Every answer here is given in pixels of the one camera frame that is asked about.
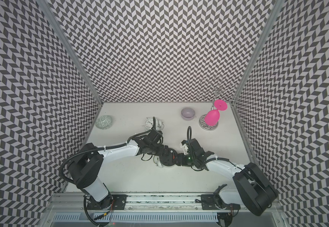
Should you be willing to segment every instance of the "black and white patterned wall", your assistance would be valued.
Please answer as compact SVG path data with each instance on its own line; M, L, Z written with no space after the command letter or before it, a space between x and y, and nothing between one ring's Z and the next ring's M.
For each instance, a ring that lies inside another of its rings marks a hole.
M237 103L292 226L329 226L329 0L287 0Z
M274 0L48 2L104 102L184 102L239 83Z
M36 2L0 1L0 226L39 221L98 109Z

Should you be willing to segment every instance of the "pink cup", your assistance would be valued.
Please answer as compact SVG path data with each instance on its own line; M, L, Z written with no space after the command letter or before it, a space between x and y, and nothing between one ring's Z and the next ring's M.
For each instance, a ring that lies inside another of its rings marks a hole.
M228 108L228 105L226 104L226 102L223 100L220 100L220 99L218 99L214 102L214 106L215 106L216 110L210 110L204 119L205 123L209 126L214 126L219 121L219 119L220 119L219 110L224 111Z

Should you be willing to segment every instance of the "green patterned bowl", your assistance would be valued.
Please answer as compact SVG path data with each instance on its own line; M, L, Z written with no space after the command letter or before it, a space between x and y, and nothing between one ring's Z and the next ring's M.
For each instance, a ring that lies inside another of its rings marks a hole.
M110 116L105 115L99 117L95 121L95 126L98 127L99 129L108 129L111 127L111 124L113 123L113 120Z

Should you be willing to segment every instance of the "lavender bowl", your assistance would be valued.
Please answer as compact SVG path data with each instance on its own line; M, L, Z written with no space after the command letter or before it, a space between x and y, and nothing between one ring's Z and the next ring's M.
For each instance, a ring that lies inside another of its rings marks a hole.
M184 120L192 120L195 117L195 111L190 107L185 107L181 111L181 116Z

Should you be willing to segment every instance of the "cable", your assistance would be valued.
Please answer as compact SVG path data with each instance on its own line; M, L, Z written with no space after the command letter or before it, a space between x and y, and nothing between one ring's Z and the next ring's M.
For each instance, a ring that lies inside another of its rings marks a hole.
M191 169L193 169L193 170L195 170L194 168L193 168L193 166L191 166ZM195 171L202 171L202 170L204 170L204 169L200 169L200 170L195 170Z
M110 210L108 210L108 211L105 212L104 214L99 215L99 216L97 216L96 218L94 218L94 221L96 221L96 220L98 220L98 219L101 219L101 218L107 216L107 215L109 214L109 212L111 211L111 208L113 207L113 203L114 203L114 200L113 200L112 203L111 203Z
M195 162L196 162L196 156L194 155L194 153L193 153L193 151L192 151L192 146L191 146L191 144L189 143L189 141L191 140L191 137L192 137L192 128L191 128L191 126L189 126L188 128L187 128L187 142L188 142L188 144L189 144L189 154L191 155L191 158L192 158L192 162L193 162L193 165L191 166L191 169L193 169L193 170L195 170L194 168L193 168L193 166L194 166L194 164L195 164ZM199 171L202 171L202 170L204 170L203 168L198 168L198 170L195 170L195 171L197 171L197 172L199 172Z
M110 222L110 220L111 220L111 216L113 215L113 203L111 204L111 208L110 208L110 217L109 217L109 222Z
M205 202L205 201L202 201L202 200L199 200L199 199L195 199L195 202L196 202L196 203L205 203L205 204L212 205L212 203Z
M144 160L143 157L144 157L144 154L143 154L143 156L140 158L142 161L149 161L149 160L151 160L151 158L153 157L153 155L151 154L151 157L150 157L149 159L147 159L147 160Z
M249 174L246 172L246 171L244 171L244 174L246 174L252 181L254 181L254 183L256 183L265 193L266 193L266 195L267 195L267 197L268 197L268 199L269 199L269 202L271 203L267 208L271 208L271 206L272 206L272 200L271 200L271 198L269 197L269 195L267 194L267 191L262 187L262 186L260 186L260 184L258 184L258 182L257 181L255 181L251 176L249 176Z
M216 208L219 209L219 210L226 210L226 207L225 208L220 208L218 207L216 204L215 204Z
M240 168L239 166L234 165L231 161L228 161L228 162L230 162L233 166L237 167L238 169L243 170L243 169Z
M238 215L238 213L239 213L239 210L236 212L236 214L235 214L235 215L233 215L233 217L235 217L236 215Z
M121 148L121 147L124 147L126 145L127 145L126 143L122 143L122 144L119 144L119 145L113 145L113 146L109 146L109 147L106 147L106 148L93 148L93 149L89 149L89 150L86 150L86 151L83 151L83 152L79 152L79 153L73 154L70 157L68 157L65 161L62 162L61 166L58 168L58 175L62 179L66 180L67 182L72 183L72 184L75 184L72 179L68 178L67 176L65 176L63 174L64 167L66 166L66 164L69 163L69 161L71 159L73 159L73 158L75 158L75 157L77 157L79 155L82 155L82 154L97 152L97 151L100 151L100 150L109 150L109 149Z
M155 128L155 117L153 117L153 126L152 126L152 129ZM119 145L113 145L113 146L108 146L108 147L105 147L105 148L93 148L93 149L89 149L89 150L86 150L86 151L83 151L83 152L79 152L79 153L76 153L70 157L68 157L65 161L62 162L61 166L58 168L58 175L64 179L65 181L69 182L69 183L72 183L72 184L75 184L74 181L70 178L68 178L67 176L64 175L63 173L63 170L66 166L66 164L69 163L69 161L79 155L82 155L82 154L86 154L86 153L92 153L92 152L97 152L97 151L100 151L100 150L109 150L109 149L115 149L115 148L121 148L121 147L124 147L126 146L129 141L134 138L134 137L137 137L137 136L140 136L140 135L143 135L143 134L146 134L146 133L149 133L152 129L148 130L148 131L145 131L143 133L139 133L139 134L136 134L136 135L133 135L131 136L126 143L122 143L122 144L119 144Z
M208 162L211 162L211 161L217 161L217 160L220 160L220 161L229 161L229 159L228 158L209 158L209 159L207 159L206 161L204 161L204 163L201 165L201 166L199 166L199 168L202 168L202 167L204 167L205 165L206 165L206 163L208 163Z
M86 214L87 218L89 219L89 221L90 221L91 223L93 223L93 224L96 225L97 227L104 227L104 226L105 226L105 225L100 225L99 223L97 223L96 221L94 221L94 220L90 217L90 215L89 215L89 213L88 213L88 211L87 211L87 208L86 208L86 195L84 195L84 211L85 211L85 214Z

